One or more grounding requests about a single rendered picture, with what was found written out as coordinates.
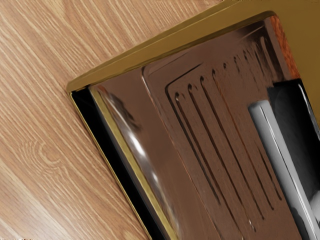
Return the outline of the gold framed oven, glass door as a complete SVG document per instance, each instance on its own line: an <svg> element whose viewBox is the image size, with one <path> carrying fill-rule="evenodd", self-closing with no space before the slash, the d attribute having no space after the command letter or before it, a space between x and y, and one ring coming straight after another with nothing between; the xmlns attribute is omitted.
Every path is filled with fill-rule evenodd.
<svg viewBox="0 0 320 240"><path fill-rule="evenodd" d="M224 0L67 92L151 240L320 240L320 0Z"/></svg>

